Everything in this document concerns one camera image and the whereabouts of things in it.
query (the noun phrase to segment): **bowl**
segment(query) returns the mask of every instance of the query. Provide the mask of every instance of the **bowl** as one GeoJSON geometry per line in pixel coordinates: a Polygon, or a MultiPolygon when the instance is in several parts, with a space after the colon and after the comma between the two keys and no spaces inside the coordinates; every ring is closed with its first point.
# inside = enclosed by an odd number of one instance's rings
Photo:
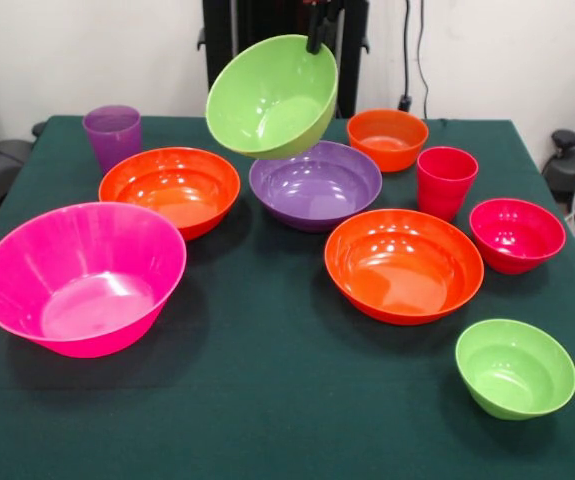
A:
{"type": "Polygon", "coordinates": [[[298,155],[312,147],[334,114],[338,71],[322,45],[281,35],[249,47],[218,75],[207,98],[207,126],[221,145],[256,159],[298,155]]]}
{"type": "Polygon", "coordinates": [[[196,148],[168,147],[123,160],[105,175],[98,197],[154,210],[192,240],[220,223],[239,192],[238,173],[224,158],[196,148]]]}
{"type": "Polygon", "coordinates": [[[332,230],[367,208],[383,179],[365,154],[321,141],[283,160],[256,160],[249,171],[254,195],[277,219],[306,232],[332,230]]]}
{"type": "Polygon", "coordinates": [[[149,209],[52,210],[0,241],[0,327],[69,357],[115,353],[149,330],[185,261],[178,230],[149,209]]]}
{"type": "Polygon", "coordinates": [[[382,172],[411,167],[429,136],[419,118],[400,110],[365,110],[347,122],[349,144],[366,153],[382,172]]]}
{"type": "Polygon", "coordinates": [[[536,268],[565,245],[565,227],[543,207],[516,198],[494,198],[474,207],[474,241],[494,270],[516,275],[536,268]]]}
{"type": "Polygon", "coordinates": [[[483,410],[526,420],[562,408],[575,392],[575,367],[547,333],[523,322],[484,320],[456,343],[458,370],[483,410]]]}
{"type": "Polygon", "coordinates": [[[325,245],[325,265],[360,311],[387,323],[418,325],[468,302],[483,281],[480,254],[449,223],[413,210],[360,213],[325,245]]]}

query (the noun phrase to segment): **green bowl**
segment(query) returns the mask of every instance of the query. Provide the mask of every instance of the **green bowl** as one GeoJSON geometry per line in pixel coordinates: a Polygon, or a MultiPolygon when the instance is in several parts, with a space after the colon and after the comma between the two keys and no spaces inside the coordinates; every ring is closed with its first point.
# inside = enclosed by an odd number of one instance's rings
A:
{"type": "Polygon", "coordinates": [[[269,38],[237,55],[207,98],[207,126],[224,147],[263,160],[298,155],[315,145],[334,114],[336,59],[307,37],[269,38]]]}
{"type": "Polygon", "coordinates": [[[467,328],[456,363],[474,400],[502,420],[526,420],[563,407],[575,392],[569,354],[542,330],[493,319],[467,328]]]}

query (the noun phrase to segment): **green tablecloth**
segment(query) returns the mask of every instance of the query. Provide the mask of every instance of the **green tablecloth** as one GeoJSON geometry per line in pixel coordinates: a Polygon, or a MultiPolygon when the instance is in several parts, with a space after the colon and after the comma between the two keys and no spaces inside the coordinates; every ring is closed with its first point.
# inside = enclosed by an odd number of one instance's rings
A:
{"type": "MultiPolygon", "coordinates": [[[[510,122],[430,121],[429,145],[465,148],[472,205],[517,196],[556,211],[510,122]]],[[[247,182],[251,161],[204,119],[145,118],[146,148],[228,158],[243,181],[231,214],[192,242],[185,277],[124,352],[60,357],[0,329],[0,478],[575,479],[575,397],[555,415],[495,420],[469,398],[457,336],[490,317],[530,322],[575,360],[575,243],[531,273],[486,270],[479,294],[437,323],[401,328],[351,307],[323,264],[325,235],[279,224],[247,182]]],[[[346,142],[335,121],[326,138],[346,142]]],[[[0,212],[0,238],[55,207],[96,199],[100,172],[78,117],[54,117],[0,212]]],[[[377,207],[415,208],[410,169],[377,207]]]]}

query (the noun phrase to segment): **pink bowl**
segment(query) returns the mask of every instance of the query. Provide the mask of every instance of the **pink bowl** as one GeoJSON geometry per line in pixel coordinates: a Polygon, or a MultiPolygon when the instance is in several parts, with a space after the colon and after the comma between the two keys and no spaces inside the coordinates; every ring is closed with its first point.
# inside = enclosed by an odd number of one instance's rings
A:
{"type": "Polygon", "coordinates": [[[144,207],[47,212],[0,241],[0,327],[70,357],[115,353],[149,330],[186,258],[176,227],[144,207]]]}
{"type": "Polygon", "coordinates": [[[485,262],[509,275],[537,267],[565,245],[565,227],[552,213],[515,198],[479,203],[469,224],[485,262]]]}

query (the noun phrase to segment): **orange bowl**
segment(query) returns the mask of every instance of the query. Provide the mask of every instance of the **orange bowl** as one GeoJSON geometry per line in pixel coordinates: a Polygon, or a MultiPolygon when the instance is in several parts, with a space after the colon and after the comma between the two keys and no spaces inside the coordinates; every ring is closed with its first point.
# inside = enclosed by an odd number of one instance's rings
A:
{"type": "Polygon", "coordinates": [[[103,178],[98,197],[150,208],[191,240],[218,225],[239,192],[240,177],[224,158],[196,148],[168,147],[120,162],[103,178]]]}
{"type": "Polygon", "coordinates": [[[325,246],[325,265],[361,312],[395,325],[419,325],[468,302],[483,261],[451,224],[413,210],[372,210],[341,223],[325,246]]]}
{"type": "Polygon", "coordinates": [[[369,155],[381,172],[397,172],[413,165],[429,136],[419,118],[400,110],[365,110],[347,122],[352,147],[369,155]]]}

